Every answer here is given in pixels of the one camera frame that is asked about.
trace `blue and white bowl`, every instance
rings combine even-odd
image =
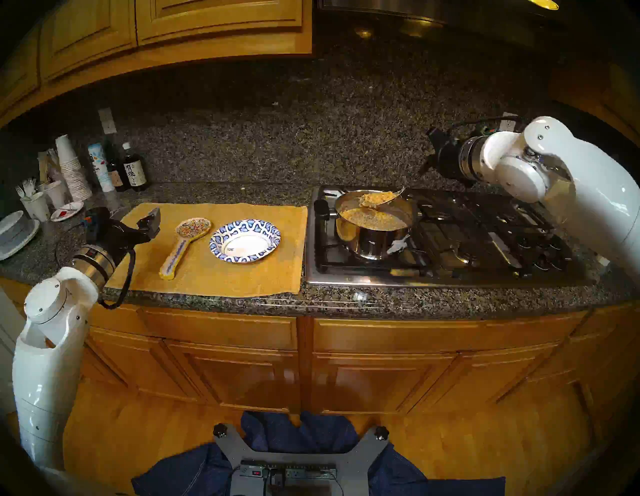
[[[230,222],[213,233],[209,249],[220,260],[247,264],[260,260],[280,244],[280,231],[271,222],[244,219]]]

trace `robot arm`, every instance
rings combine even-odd
[[[134,246],[157,235],[160,210],[141,219],[139,229],[112,220],[103,207],[88,211],[83,222],[87,244],[70,266],[35,285],[27,295],[27,321],[13,356],[20,442],[36,465],[56,470],[64,469],[62,434],[76,398],[89,311],[125,255],[130,253],[135,260]],[[132,269],[130,264],[126,287]],[[125,292],[123,288],[114,305],[101,303],[115,308]]]
[[[440,173],[468,186],[497,184],[521,201],[541,202],[558,225],[640,285],[640,188],[598,147],[552,117],[534,119],[522,133],[499,131],[458,142],[432,129],[429,137]]]

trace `yellow placemat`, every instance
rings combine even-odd
[[[145,203],[135,207],[122,222],[136,227],[136,222],[156,207],[160,207],[160,233],[151,242],[136,246],[136,267],[130,289],[236,298],[300,291],[306,207]],[[211,230],[191,243],[175,271],[175,279],[160,279],[158,271],[176,242],[175,227],[191,217],[211,220]],[[217,259],[209,250],[211,235],[220,226],[242,219],[261,219],[274,224],[280,230],[280,246],[250,264],[231,264]],[[125,257],[109,279],[108,287],[122,288],[128,265],[129,257]]]

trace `pot handle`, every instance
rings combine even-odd
[[[338,216],[338,212],[331,210],[326,200],[316,200],[314,202],[314,212],[316,218],[320,220],[335,219]]]

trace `granite countertop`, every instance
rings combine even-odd
[[[312,187],[238,183],[160,183],[135,193],[95,193],[85,207],[104,205],[117,218],[143,202],[237,203],[266,205],[308,205]],[[34,285],[57,271],[58,259],[65,261],[83,243],[83,230],[66,231],[77,222],[47,222],[19,253],[0,261],[0,276]],[[376,319],[465,319],[517,315],[541,315],[581,310],[592,305],[612,305],[638,298],[640,293],[617,267],[597,276],[588,286],[533,289],[469,288],[379,288],[312,286],[304,281],[300,293],[283,293],[263,298],[220,298],[187,294],[131,291],[125,302],[140,305],[186,308],[210,312],[273,316],[325,316]],[[106,289],[115,299],[118,291]],[[365,301],[355,296],[366,295]]]

